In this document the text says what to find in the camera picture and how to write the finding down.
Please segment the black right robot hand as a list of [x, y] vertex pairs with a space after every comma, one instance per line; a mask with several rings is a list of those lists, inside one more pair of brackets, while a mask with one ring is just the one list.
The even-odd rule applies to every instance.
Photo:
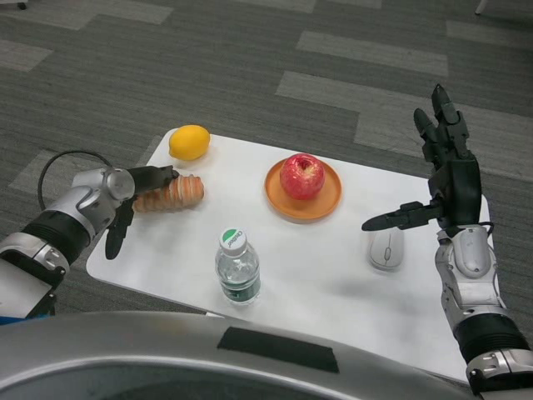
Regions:
[[373, 217], [361, 226], [364, 232], [389, 228], [407, 230], [435, 219], [442, 229], [477, 224], [481, 213], [481, 172], [476, 156], [467, 147], [468, 128], [446, 90], [437, 84], [431, 94], [437, 125], [417, 108], [413, 113], [424, 140], [422, 152], [433, 166], [428, 187], [429, 204], [409, 202], [394, 212]]

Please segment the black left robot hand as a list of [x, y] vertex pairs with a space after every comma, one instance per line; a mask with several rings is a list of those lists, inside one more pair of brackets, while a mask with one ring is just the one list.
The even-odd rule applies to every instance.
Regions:
[[122, 202], [117, 209], [116, 217], [107, 228], [105, 243], [105, 255], [107, 260], [113, 260], [120, 253], [123, 241], [127, 235], [127, 229], [132, 223], [134, 216], [133, 204], [137, 197], [152, 190], [167, 187], [174, 179], [178, 178], [179, 172], [172, 166], [166, 167], [135, 167], [127, 170], [133, 178], [133, 195]]

